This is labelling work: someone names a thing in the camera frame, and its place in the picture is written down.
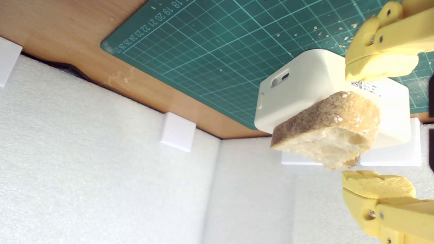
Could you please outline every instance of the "white block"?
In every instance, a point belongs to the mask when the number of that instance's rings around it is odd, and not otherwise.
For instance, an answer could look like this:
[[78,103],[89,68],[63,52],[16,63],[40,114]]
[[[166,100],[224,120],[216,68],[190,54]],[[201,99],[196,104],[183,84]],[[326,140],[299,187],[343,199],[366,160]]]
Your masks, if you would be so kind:
[[411,139],[402,145],[371,149],[360,156],[363,166],[421,166],[421,122],[411,118]]
[[164,115],[161,143],[189,152],[193,145],[195,130],[195,123],[167,112]]
[[282,152],[281,162],[283,165],[321,165],[319,163],[315,163],[310,158],[305,158],[301,155],[290,152]]
[[22,49],[22,46],[0,37],[0,87],[6,84]]

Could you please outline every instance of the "wooden surface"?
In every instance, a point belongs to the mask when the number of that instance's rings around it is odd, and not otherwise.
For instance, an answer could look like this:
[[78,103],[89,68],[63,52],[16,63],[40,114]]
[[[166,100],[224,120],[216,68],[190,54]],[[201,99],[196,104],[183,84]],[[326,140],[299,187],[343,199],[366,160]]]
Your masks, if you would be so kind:
[[411,117],[418,117],[422,123],[434,122],[434,118],[430,118],[428,112],[426,113],[415,113]]
[[75,65],[95,83],[160,112],[174,112],[219,138],[268,136],[250,130],[100,49],[139,0],[0,0],[0,36],[41,59]]

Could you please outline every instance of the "white foam block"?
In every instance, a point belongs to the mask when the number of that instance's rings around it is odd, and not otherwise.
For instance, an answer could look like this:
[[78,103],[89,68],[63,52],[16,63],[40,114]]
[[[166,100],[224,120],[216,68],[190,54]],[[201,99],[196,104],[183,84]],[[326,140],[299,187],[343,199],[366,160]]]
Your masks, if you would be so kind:
[[167,112],[164,115],[161,143],[189,152],[193,144],[195,129],[195,123]]
[[421,122],[411,118],[411,139],[402,145],[371,149],[360,156],[363,166],[421,166]]
[[310,158],[305,158],[301,155],[290,152],[282,152],[281,163],[283,165],[321,165],[319,163],[315,163]]
[[0,37],[0,87],[6,84],[22,49],[22,46]]

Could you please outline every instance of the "barcode label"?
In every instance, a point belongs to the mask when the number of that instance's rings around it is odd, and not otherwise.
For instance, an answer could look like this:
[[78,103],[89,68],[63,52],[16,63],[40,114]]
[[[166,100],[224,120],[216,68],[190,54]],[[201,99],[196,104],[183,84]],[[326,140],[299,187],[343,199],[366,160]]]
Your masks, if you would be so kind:
[[376,82],[353,81],[351,82],[351,85],[381,97],[381,91]]

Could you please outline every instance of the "screw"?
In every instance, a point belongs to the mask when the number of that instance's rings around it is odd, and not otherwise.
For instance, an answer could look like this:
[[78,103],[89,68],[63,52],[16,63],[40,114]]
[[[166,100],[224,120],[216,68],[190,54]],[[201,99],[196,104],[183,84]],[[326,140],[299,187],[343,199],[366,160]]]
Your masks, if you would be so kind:
[[371,218],[375,218],[375,212],[373,210],[369,210],[369,216]]

